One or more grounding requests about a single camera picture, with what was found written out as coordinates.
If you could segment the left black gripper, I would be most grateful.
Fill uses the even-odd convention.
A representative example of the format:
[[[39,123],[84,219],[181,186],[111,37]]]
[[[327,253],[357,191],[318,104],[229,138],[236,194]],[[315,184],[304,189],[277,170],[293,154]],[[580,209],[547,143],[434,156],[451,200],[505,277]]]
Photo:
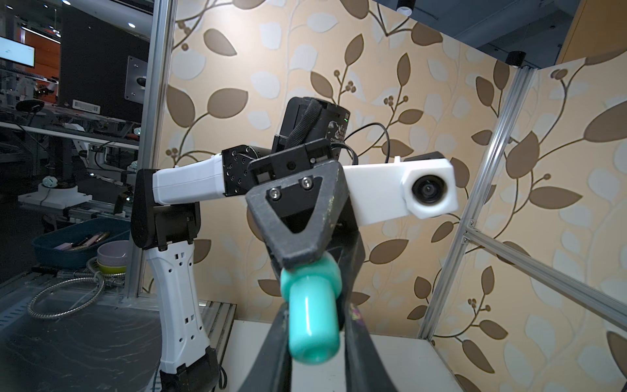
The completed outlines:
[[[276,150],[248,165],[246,201],[275,271],[318,261],[333,238],[349,233],[349,190],[339,159],[343,142],[318,139]]]

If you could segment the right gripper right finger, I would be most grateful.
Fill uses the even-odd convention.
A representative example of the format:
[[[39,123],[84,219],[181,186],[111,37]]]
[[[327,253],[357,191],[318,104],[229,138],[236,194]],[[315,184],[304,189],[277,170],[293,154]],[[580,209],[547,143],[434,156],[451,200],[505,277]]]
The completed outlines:
[[[395,391],[357,305],[351,301],[354,282],[365,261],[359,232],[339,238],[342,292],[337,300],[340,324],[345,331],[345,374],[348,391]]]

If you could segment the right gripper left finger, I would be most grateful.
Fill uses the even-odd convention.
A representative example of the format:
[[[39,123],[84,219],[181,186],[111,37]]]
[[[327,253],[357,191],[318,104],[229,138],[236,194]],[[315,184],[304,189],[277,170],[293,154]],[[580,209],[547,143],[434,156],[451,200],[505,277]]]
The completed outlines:
[[[291,390],[291,354],[288,344],[289,310],[284,302],[271,324],[260,352],[239,391]]]

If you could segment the green stamp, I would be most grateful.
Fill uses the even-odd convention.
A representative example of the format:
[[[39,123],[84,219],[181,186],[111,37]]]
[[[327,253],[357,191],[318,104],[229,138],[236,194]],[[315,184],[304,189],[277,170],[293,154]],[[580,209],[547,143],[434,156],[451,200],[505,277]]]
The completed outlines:
[[[340,348],[336,300],[341,295],[341,271],[328,253],[307,266],[283,269],[280,290],[288,303],[288,347],[302,364],[328,362]]]

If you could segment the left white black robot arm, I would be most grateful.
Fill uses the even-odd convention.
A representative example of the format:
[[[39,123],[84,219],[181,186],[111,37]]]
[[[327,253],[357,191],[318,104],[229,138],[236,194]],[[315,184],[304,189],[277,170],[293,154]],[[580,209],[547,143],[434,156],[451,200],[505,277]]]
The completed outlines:
[[[158,286],[163,390],[209,391],[224,379],[193,271],[200,204],[212,199],[245,197],[284,300],[248,383],[287,390],[293,361],[323,364],[337,354],[350,294],[346,266],[360,240],[338,161],[349,116],[329,101],[295,97],[270,149],[239,145],[181,168],[139,171],[132,240]]]

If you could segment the stacked bowls outside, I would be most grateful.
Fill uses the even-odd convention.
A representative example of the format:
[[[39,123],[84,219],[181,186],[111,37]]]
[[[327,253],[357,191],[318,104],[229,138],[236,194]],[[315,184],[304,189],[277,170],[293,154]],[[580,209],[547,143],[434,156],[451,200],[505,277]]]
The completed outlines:
[[[123,274],[126,272],[131,249],[129,240],[105,243],[97,249],[96,263],[103,274]]]

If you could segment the teal storage bin outside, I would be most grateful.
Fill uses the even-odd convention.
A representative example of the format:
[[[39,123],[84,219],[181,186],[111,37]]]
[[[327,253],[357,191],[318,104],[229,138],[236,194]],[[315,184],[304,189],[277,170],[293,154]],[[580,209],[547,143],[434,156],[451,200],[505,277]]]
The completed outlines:
[[[99,246],[128,240],[131,223],[114,218],[96,218],[75,224],[32,241],[34,254],[41,266],[77,270],[96,256]]]

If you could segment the aluminium frame post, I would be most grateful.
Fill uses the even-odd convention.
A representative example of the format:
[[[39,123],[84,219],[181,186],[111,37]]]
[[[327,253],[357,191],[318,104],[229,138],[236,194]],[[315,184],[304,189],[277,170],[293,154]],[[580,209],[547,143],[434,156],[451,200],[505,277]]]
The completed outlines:
[[[155,165],[163,125],[176,8],[177,2],[174,0],[159,0],[154,3],[141,123],[138,159],[140,169],[153,168]]]

